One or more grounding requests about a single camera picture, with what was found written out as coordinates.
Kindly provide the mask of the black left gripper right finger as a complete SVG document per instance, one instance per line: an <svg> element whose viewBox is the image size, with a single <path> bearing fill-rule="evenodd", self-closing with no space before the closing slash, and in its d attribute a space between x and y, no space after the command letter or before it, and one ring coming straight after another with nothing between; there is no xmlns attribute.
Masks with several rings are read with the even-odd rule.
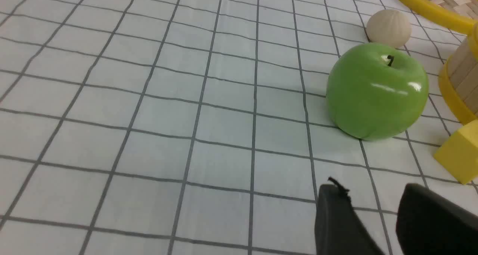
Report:
<svg viewBox="0 0 478 255"><path fill-rule="evenodd" d="M405 186L396 235L405 255L478 253L477 216L416 183Z"/></svg>

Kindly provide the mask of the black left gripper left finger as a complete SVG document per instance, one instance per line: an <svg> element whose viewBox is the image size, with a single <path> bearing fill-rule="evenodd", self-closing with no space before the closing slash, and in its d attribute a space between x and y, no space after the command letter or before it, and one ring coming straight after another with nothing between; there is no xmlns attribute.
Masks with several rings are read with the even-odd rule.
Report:
<svg viewBox="0 0 478 255"><path fill-rule="evenodd" d="M322 184L316 200L314 236L318 255L382 255L384 252L360 221L349 189L333 177Z"/></svg>

